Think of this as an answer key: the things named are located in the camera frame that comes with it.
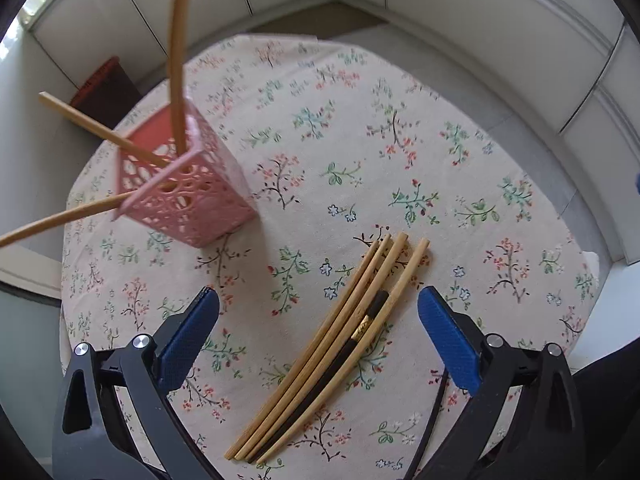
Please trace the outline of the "floral tablecloth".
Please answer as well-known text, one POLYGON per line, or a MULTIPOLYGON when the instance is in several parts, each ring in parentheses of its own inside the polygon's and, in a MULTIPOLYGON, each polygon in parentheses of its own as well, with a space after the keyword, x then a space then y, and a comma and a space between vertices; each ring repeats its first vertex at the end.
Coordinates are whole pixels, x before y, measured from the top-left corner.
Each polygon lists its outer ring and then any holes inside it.
POLYGON ((186 85, 258 216, 204 249, 114 214, 72 223, 60 349, 123 346, 216 289, 219 320, 170 402, 226 478, 401 478, 442 376, 416 313, 426 285, 509 344, 574 347, 597 265, 530 171, 434 90, 366 50, 263 36, 198 54, 186 85), (401 232, 430 248, 340 390, 265 465, 226 460, 369 247, 401 232))

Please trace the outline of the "black chopstick gold band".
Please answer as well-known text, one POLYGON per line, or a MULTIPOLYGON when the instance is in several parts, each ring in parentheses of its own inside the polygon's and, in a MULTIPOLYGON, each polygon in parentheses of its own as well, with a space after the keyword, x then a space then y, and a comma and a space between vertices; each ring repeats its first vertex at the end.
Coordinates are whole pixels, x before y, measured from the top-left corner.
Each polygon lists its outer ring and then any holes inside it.
POLYGON ((304 414, 304 411, 309 408, 309 405, 314 402, 314 399, 320 393, 322 393, 322 390, 326 388, 326 385, 331 381, 333 376, 340 370, 344 362, 356 349, 357 344, 359 344, 359 341, 368 330, 372 321, 384 306, 388 296, 390 296, 390 293, 384 289, 379 290, 375 294, 360 324, 352 333, 352 336, 350 336, 345 341, 340 352, 337 353, 329 367, 318 379, 318 382, 310 389, 310 391, 304 397, 304 400, 298 404, 298 407, 294 411, 292 411, 292 414, 288 416, 287 419, 285 419, 285 422, 278 428, 278 430, 260 448, 258 448, 257 451, 253 451, 250 453, 250 455, 248 456, 249 462, 254 462, 260 456, 262 456, 262 454, 264 454, 268 450, 268 448, 271 448, 273 443, 276 443, 277 440, 285 434, 285 431, 288 430, 288 428, 290 428, 294 424, 294 422, 296 422, 296 420, 304 414))

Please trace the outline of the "pink perforated utensil holder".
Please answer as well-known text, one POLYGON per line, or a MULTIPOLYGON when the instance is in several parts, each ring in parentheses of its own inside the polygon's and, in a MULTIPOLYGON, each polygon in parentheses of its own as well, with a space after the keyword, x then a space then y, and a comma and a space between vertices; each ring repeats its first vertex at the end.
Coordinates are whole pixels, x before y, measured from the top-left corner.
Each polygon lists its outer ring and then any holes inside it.
POLYGON ((163 168, 122 148, 116 185, 126 217, 174 240, 202 248, 257 216, 240 163, 192 101, 186 101, 186 145, 178 156, 164 105, 133 128, 128 139, 168 162, 163 168))

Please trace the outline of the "dark bin red liner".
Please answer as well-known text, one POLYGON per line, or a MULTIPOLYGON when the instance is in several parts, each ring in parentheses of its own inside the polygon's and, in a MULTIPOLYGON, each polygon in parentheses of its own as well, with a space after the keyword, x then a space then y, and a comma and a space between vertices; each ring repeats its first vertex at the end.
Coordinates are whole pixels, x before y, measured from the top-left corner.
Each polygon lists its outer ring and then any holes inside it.
POLYGON ((141 99, 142 94, 120 65, 119 57, 112 56, 79 88, 70 106, 114 129, 141 99))

